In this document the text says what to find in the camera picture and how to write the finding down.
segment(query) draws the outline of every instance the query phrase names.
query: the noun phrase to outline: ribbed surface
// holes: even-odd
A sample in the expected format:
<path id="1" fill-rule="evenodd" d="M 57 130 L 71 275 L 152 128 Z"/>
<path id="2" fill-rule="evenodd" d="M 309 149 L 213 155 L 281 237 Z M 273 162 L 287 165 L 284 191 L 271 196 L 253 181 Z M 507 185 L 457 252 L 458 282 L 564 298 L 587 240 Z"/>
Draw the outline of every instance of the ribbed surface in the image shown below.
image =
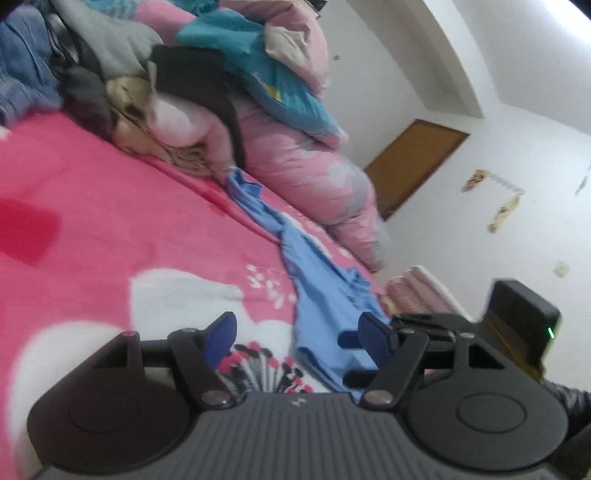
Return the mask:
<path id="1" fill-rule="evenodd" d="M 365 411 L 347 394 L 250 394 L 201 416 L 168 456 L 104 480 L 555 480 L 548 469 L 470 475 L 429 458 L 394 416 Z M 48 469 L 37 480 L 96 480 Z"/>

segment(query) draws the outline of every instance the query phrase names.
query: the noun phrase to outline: blue pillow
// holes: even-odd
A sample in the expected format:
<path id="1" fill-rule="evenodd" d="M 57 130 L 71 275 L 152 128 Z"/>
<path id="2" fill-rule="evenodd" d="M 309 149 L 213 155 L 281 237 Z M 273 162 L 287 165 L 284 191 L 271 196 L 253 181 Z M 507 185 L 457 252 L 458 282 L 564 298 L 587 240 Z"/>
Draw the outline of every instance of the blue pillow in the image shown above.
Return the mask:
<path id="1" fill-rule="evenodd" d="M 338 148 L 347 135 L 305 81 L 267 55 L 264 28 L 238 12 L 221 9 L 187 24 L 177 40 L 224 52 L 226 70 L 242 78 L 248 92 L 273 118 Z"/>

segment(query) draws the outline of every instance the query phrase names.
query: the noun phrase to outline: logo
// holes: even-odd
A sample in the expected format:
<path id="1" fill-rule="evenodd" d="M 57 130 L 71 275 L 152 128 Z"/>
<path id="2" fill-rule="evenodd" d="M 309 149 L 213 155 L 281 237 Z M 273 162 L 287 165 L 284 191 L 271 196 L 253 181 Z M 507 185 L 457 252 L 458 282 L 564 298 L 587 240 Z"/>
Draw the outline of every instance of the logo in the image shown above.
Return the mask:
<path id="1" fill-rule="evenodd" d="M 295 400 L 291 401 L 291 404 L 294 407 L 298 407 L 298 408 L 300 408 L 302 405 L 306 405 L 307 403 L 308 403 L 308 401 L 302 397 L 297 397 Z"/>

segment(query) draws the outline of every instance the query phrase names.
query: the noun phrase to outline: metal screw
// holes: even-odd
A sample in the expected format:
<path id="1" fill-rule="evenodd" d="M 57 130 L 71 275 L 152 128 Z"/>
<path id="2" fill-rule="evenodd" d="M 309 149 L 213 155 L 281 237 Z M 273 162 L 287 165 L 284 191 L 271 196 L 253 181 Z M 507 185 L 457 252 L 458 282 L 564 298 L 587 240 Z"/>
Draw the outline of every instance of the metal screw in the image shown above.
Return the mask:
<path id="1" fill-rule="evenodd" d="M 370 390 L 363 395 L 363 399 L 372 405 L 390 405 L 394 400 L 394 396 L 385 390 Z"/>
<path id="2" fill-rule="evenodd" d="M 203 395 L 201 395 L 201 400 L 212 407 L 225 405 L 226 403 L 229 403 L 231 399 L 232 397 L 230 394 L 228 392 L 224 392 L 223 390 L 208 390 Z"/>

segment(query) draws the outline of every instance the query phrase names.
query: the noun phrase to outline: wooden door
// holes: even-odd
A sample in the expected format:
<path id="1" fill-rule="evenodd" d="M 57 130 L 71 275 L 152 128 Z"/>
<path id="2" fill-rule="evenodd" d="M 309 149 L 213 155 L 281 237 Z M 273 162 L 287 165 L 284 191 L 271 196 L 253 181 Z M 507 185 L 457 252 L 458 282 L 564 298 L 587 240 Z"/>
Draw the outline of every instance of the wooden door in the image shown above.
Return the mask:
<path id="1" fill-rule="evenodd" d="M 415 120 L 365 169 L 374 183 L 385 220 L 419 188 L 468 137 L 467 133 Z"/>

